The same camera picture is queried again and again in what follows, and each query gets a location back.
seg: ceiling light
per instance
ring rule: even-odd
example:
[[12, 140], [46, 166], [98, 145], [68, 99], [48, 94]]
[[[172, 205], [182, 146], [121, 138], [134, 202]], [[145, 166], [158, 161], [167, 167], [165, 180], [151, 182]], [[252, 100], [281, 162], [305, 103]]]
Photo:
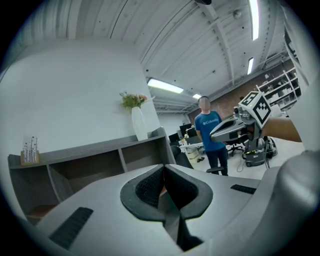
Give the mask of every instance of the ceiling light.
[[254, 65], [254, 58], [249, 59], [249, 66], [248, 66], [248, 74], [249, 75], [252, 71], [252, 67]]
[[199, 94], [195, 94], [195, 95], [193, 95], [193, 97], [194, 97], [194, 98], [196, 98], [196, 99], [198, 100], [199, 98], [201, 98], [201, 95], [199, 95]]
[[256, 40], [259, 36], [258, 0], [249, 0], [249, 5], [251, 9], [252, 40]]
[[174, 93], [177, 93], [177, 94], [180, 94], [184, 90], [184, 89], [181, 89], [181, 88], [179, 88], [177, 86], [174, 86], [172, 84], [156, 80], [154, 78], [151, 78], [148, 81], [148, 86], [159, 88], [159, 89], [163, 89], [163, 90], [167, 90], [167, 91], [174, 92]]

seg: flower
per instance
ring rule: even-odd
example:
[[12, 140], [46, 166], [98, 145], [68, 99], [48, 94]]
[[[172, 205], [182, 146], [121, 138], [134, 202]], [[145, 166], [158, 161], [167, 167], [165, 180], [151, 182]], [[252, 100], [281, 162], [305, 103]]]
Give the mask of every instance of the flower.
[[122, 97], [121, 105], [127, 109], [132, 109], [134, 107], [141, 108], [141, 105], [148, 99], [144, 94], [129, 94], [126, 91], [119, 94]]

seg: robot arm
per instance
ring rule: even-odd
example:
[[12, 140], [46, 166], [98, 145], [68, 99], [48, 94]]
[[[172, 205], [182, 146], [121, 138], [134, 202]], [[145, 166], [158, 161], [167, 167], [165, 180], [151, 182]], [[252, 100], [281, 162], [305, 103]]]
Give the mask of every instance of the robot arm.
[[262, 129], [271, 116], [271, 107], [265, 96], [258, 91], [251, 91], [239, 105], [234, 107], [234, 116], [224, 120], [210, 133], [213, 142], [229, 144], [242, 143], [260, 138]]

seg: man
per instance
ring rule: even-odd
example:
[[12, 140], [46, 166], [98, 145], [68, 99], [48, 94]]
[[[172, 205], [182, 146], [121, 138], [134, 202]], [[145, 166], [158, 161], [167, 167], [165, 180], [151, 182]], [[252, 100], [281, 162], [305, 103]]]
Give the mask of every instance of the man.
[[220, 165], [224, 167], [222, 175], [228, 176], [228, 153], [226, 145], [221, 142], [212, 142], [210, 140], [211, 131], [222, 122], [216, 111], [211, 111], [211, 105], [207, 96], [198, 99], [201, 113], [194, 120], [195, 131], [200, 140], [203, 142], [205, 153], [208, 157], [211, 168], [218, 167], [218, 159]]

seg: dark pants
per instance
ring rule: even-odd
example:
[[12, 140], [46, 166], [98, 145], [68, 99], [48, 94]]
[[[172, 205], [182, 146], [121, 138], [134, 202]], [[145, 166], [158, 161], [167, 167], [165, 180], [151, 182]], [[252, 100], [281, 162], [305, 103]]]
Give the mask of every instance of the dark pants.
[[224, 167], [224, 170], [221, 171], [222, 175], [228, 176], [228, 152], [226, 147], [224, 146], [223, 148], [215, 151], [206, 151], [205, 153], [208, 157], [210, 167], [218, 167], [219, 159], [220, 166]]

